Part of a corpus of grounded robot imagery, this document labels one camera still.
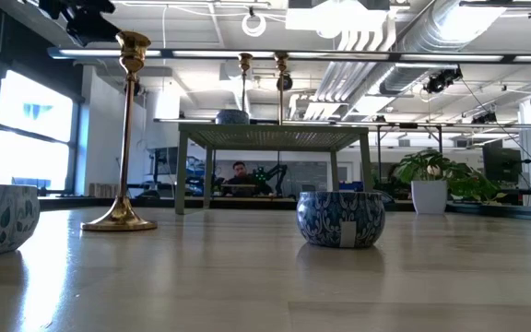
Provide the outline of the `green plant in white pot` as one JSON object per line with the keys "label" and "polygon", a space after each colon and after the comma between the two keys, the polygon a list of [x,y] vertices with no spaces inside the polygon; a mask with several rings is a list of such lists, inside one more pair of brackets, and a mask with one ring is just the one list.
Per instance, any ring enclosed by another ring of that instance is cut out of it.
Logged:
{"label": "green plant in white pot", "polygon": [[450,197],[480,204],[498,204],[498,199],[505,197],[481,172],[435,149],[407,154],[396,165],[395,177],[410,185],[418,214],[442,215]]}

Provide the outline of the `gold candlestick holder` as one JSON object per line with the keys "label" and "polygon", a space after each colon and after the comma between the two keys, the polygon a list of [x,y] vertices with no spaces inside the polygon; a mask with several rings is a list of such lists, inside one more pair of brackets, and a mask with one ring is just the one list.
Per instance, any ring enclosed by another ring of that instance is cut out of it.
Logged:
{"label": "gold candlestick holder", "polygon": [[119,191],[110,209],[102,217],[82,223],[82,231],[146,231],[157,228],[156,222],[144,220],[136,214],[127,195],[131,120],[137,73],[145,65],[146,51],[151,41],[143,34],[134,31],[121,31],[116,35],[116,39],[121,46],[120,65],[125,71],[124,130]]}
{"label": "gold candlestick holder", "polygon": [[284,122],[284,74],[287,69],[287,61],[289,56],[286,52],[275,52],[274,58],[277,64],[278,80],[278,124],[283,125]]}
{"label": "gold candlestick holder", "polygon": [[242,111],[246,111],[246,79],[247,72],[251,68],[253,56],[250,53],[239,54],[239,67],[242,71]]}

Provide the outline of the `white ceiling light panel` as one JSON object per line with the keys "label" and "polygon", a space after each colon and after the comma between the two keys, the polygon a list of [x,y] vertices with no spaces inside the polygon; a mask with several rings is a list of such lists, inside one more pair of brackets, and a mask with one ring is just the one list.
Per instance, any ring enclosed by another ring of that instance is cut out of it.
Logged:
{"label": "white ceiling light panel", "polygon": [[289,0],[287,30],[310,30],[330,36],[344,30],[371,31],[383,25],[391,0]]}

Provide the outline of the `person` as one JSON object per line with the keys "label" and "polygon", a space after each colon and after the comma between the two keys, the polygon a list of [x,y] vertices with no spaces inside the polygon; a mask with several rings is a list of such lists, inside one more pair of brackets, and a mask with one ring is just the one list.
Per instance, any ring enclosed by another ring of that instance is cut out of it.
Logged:
{"label": "person", "polygon": [[251,197],[256,195],[257,183],[254,178],[247,172],[245,163],[236,161],[232,168],[234,176],[223,184],[224,196]]}

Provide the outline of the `black ceiling-mounted device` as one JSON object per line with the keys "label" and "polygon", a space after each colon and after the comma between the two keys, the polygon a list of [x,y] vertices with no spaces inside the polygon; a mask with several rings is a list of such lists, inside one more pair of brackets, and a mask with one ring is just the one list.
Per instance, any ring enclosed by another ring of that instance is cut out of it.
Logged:
{"label": "black ceiling-mounted device", "polygon": [[447,68],[438,73],[431,74],[428,82],[424,84],[423,89],[429,94],[441,93],[462,77],[463,73],[459,66],[456,68]]}

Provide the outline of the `black background rig frame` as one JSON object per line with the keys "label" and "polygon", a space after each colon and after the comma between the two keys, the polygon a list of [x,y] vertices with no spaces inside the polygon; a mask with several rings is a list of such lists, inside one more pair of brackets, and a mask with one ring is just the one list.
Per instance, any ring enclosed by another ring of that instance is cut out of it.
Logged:
{"label": "black background rig frame", "polygon": [[[175,124],[180,123],[201,123],[216,125],[215,121],[208,119],[174,119]],[[531,129],[531,124],[448,124],[448,123],[379,123],[379,122],[315,122],[315,121],[284,121],[284,125],[341,125],[341,126],[364,126],[373,130],[380,130],[384,127],[389,129],[398,129],[406,132],[421,132],[432,133],[437,131],[437,141],[443,140],[444,132],[453,132],[455,130],[471,130],[471,129],[492,129],[498,133],[504,133],[506,137],[512,136],[512,131],[521,131]],[[279,124],[253,124],[249,125],[279,125]]]}

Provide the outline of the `black monitor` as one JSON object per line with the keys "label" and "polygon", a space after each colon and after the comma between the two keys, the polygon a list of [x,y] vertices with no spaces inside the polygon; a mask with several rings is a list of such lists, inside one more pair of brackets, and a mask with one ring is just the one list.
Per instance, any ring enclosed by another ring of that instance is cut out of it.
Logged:
{"label": "black monitor", "polygon": [[492,182],[517,183],[522,172],[521,152],[504,148],[502,142],[494,142],[482,147],[484,173]]}

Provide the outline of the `green perforated metal shelf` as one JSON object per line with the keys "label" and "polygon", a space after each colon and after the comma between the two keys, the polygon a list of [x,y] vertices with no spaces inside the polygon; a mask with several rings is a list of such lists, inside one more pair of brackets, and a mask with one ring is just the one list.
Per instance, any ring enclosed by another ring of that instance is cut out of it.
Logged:
{"label": "green perforated metal shelf", "polygon": [[185,170],[188,142],[206,151],[204,205],[210,201],[213,153],[217,150],[327,152],[330,154],[332,189],[337,191],[337,153],[354,142],[360,143],[362,185],[373,190],[369,129],[364,126],[270,125],[270,124],[201,124],[180,123],[175,192],[175,213],[185,210]]}

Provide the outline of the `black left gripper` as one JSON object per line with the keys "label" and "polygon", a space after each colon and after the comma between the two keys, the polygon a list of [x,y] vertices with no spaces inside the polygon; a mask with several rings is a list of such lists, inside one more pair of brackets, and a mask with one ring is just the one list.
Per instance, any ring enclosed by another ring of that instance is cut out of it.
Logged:
{"label": "black left gripper", "polygon": [[67,18],[65,31],[79,46],[92,42],[115,42],[116,35],[121,31],[100,14],[114,12],[111,0],[39,0],[39,9],[54,14],[68,9],[94,11],[77,11]]}

